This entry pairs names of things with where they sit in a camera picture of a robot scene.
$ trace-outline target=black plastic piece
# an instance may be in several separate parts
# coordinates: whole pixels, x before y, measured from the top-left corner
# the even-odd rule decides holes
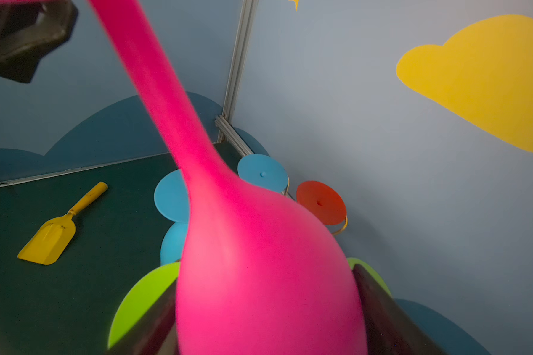
[[[40,60],[69,40],[77,15],[70,0],[0,4],[0,76],[31,82]]]
[[[424,334],[361,266],[353,270],[362,301],[368,354],[447,355]],[[172,355],[178,355],[176,321],[176,282],[105,355],[155,355],[170,331],[175,341]]]

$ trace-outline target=metal frame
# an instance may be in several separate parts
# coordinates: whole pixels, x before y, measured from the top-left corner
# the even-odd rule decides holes
[[[243,68],[245,67],[245,60],[247,58],[247,49],[249,45],[249,38],[251,35],[251,28],[259,0],[243,0],[243,6],[241,8],[241,16],[239,18],[239,28],[237,29],[237,35],[235,39],[235,47],[233,50],[233,57],[231,59],[231,68],[229,70],[229,80],[227,82],[227,91],[225,93],[225,102],[223,103],[223,113],[221,116],[215,118],[215,125],[219,128],[219,136],[217,143],[228,139],[229,142],[235,147],[241,156],[253,154],[253,151],[243,141],[243,139],[237,134],[230,124],[231,117],[235,111],[235,103],[237,102],[237,95],[239,94],[239,86],[243,75]],[[115,161],[107,164],[93,165],[91,167],[78,167],[75,169],[68,169],[63,172],[56,172],[51,174],[36,175],[26,178],[20,178],[9,181],[1,181],[0,188],[6,186],[17,185],[24,182],[30,182],[35,180],[47,179],[50,177],[77,173],[84,170],[95,169],[98,167],[106,167],[107,165],[119,164],[121,162],[128,162],[138,159],[144,159],[153,157],[160,154],[154,154],[147,157],[133,158],[121,161]]]
[[[221,114],[229,124],[233,112],[235,111],[235,103],[237,102],[239,86],[243,75],[243,69],[245,67],[245,60],[247,58],[251,28],[253,26],[253,20],[258,5],[259,0],[243,0],[241,16],[239,18],[239,28],[237,29],[235,47],[233,50],[233,58],[231,59],[231,69],[229,70],[227,91],[225,92],[225,101],[223,102],[223,113]],[[221,128],[219,129],[220,132],[217,141],[221,142],[226,138],[226,133],[221,131]]]

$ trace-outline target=shovel handle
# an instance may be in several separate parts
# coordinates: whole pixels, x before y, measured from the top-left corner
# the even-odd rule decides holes
[[[92,188],[85,196],[83,196],[79,202],[73,206],[68,213],[71,213],[72,215],[76,215],[79,212],[81,212],[84,208],[86,208],[88,205],[91,204],[91,202],[95,201],[97,197],[102,195],[108,188],[108,185],[104,182],[100,182],[95,185],[94,188]]]

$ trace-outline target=red disc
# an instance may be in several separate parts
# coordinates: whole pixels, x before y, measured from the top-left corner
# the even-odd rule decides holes
[[[346,204],[333,188],[319,181],[302,182],[296,201],[326,225],[340,224],[346,218]]]

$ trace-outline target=shovel blade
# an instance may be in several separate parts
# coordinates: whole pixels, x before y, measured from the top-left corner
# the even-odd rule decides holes
[[[45,222],[18,253],[18,259],[42,265],[56,262],[75,235],[75,224],[71,217],[71,214],[66,214]]]

